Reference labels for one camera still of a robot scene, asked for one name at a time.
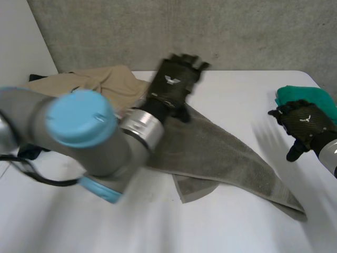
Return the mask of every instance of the white table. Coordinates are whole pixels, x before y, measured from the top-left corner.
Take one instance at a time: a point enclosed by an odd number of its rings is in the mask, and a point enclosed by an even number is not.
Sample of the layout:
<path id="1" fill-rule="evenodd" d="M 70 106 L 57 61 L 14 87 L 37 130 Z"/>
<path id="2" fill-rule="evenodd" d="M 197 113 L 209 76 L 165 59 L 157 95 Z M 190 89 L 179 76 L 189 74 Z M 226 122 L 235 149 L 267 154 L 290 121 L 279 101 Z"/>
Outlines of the white table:
<path id="1" fill-rule="evenodd" d="M 0 252 L 336 252 L 337 180 L 312 152 L 288 163 L 293 139 L 267 115 L 285 85 L 317 86 L 298 71 L 208 71 L 189 104 L 275 169 L 305 208 L 306 223 L 225 184 L 181 204 L 172 177 L 146 169 L 112 205 L 80 186 L 45 186 L 9 168 L 0 179 Z M 83 172 L 53 152 L 35 164 L 54 179 Z"/>

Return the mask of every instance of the black robotic glove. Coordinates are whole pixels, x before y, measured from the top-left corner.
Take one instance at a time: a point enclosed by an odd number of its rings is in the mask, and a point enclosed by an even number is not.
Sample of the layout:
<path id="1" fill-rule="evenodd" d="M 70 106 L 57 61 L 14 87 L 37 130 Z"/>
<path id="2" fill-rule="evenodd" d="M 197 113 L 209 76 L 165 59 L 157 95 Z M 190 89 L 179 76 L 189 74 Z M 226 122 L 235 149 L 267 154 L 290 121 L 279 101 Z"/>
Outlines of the black robotic glove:
<path id="1" fill-rule="evenodd" d="M 201 72 L 210 66 L 201 62 L 196 67 L 198 58 L 187 54 L 173 54 L 171 58 L 164 59 L 147 92 L 147 99 L 163 102 L 183 122 L 190 120 L 185 99 L 199 81 Z"/>
<path id="2" fill-rule="evenodd" d="M 290 162 L 296 161 L 303 152 L 311 150 L 311 142 L 317 135 L 336 132 L 332 120 L 315 104 L 305 100 L 288 102 L 268 114 L 274 116 L 287 134 L 296 139 L 286 156 Z"/>

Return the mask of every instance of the beige cloth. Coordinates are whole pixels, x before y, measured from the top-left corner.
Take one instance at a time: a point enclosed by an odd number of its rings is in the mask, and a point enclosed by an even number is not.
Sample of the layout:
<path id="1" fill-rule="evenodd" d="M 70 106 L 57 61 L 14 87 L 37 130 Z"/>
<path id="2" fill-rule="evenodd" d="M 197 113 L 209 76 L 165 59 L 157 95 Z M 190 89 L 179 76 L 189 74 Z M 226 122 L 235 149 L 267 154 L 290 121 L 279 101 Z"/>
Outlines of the beige cloth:
<path id="1" fill-rule="evenodd" d="M 119 112 L 130 108 L 145 93 L 148 83 L 136 79 L 126 66 L 113 66 L 51 75 L 24 87 L 55 97 L 76 88 L 93 90 L 106 97 Z"/>

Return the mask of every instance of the green cloth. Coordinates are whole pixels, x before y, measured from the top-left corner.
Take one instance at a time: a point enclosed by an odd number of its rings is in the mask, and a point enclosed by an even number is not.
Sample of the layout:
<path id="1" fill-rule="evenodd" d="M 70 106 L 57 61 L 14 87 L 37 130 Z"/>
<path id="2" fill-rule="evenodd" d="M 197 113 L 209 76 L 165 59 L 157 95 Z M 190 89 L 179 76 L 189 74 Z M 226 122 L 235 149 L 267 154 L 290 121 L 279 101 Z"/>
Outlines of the green cloth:
<path id="1" fill-rule="evenodd" d="M 289 101 L 305 99 L 316 104 L 329 118 L 337 124 L 337 108 L 330 95 L 323 89 L 314 87 L 286 86 L 277 90 L 275 102 L 284 105 Z"/>

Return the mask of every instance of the concrete wall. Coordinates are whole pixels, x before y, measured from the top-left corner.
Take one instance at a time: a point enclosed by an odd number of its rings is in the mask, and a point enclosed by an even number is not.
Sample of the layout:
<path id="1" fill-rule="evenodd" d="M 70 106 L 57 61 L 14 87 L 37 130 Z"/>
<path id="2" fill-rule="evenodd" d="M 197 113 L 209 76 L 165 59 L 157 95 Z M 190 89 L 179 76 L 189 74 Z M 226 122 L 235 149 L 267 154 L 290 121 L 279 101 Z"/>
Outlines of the concrete wall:
<path id="1" fill-rule="evenodd" d="M 28 2 L 59 71 L 153 70 L 168 53 L 187 52 L 214 70 L 305 71 L 337 101 L 334 0 Z"/>

